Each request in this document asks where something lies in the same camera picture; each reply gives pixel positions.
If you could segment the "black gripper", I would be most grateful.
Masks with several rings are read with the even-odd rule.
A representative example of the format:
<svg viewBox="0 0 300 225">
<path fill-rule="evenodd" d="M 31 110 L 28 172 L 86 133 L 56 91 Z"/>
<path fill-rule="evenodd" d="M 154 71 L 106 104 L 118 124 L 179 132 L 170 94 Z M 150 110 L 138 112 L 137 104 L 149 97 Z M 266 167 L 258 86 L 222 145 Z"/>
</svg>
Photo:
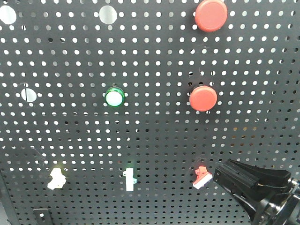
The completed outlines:
<svg viewBox="0 0 300 225">
<path fill-rule="evenodd" d="M 289 180 L 290 177 L 287 170 L 260 168 L 232 159 L 219 165 L 214 172 L 214 181 L 233 195 L 252 225 L 300 223 L 300 181 Z M 289 189 L 264 198 L 258 186 Z"/>
</svg>

